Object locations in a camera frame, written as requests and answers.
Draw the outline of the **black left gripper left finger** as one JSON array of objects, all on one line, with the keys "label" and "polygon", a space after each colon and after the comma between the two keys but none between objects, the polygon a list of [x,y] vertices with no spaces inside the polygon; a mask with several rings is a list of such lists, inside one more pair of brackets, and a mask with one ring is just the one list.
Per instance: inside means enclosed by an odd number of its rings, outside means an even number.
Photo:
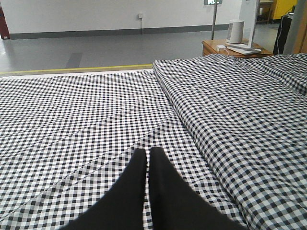
[{"label": "black left gripper left finger", "polygon": [[63,230],[142,230],[146,153],[136,149],[122,175],[90,209]]}]

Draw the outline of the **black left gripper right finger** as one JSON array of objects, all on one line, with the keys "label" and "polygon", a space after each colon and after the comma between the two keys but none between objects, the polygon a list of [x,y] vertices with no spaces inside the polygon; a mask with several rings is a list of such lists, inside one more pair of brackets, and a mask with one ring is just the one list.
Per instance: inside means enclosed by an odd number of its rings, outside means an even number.
[{"label": "black left gripper right finger", "polygon": [[163,148],[150,150],[149,196],[155,230],[240,230],[181,178]]}]

